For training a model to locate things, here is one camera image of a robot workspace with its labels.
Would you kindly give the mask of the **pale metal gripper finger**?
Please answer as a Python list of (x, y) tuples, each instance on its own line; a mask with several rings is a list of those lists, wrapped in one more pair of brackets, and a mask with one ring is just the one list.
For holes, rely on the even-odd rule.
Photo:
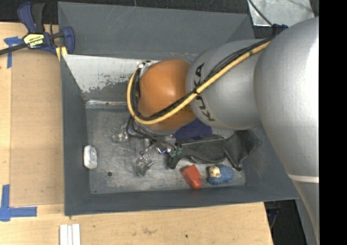
[(138, 177), (145, 176), (154, 162), (153, 149), (151, 147), (140, 151), (135, 161), (136, 175)]
[(113, 143), (122, 143), (130, 138), (130, 132), (128, 129), (128, 124), (123, 124), (119, 130), (112, 135), (112, 142)]

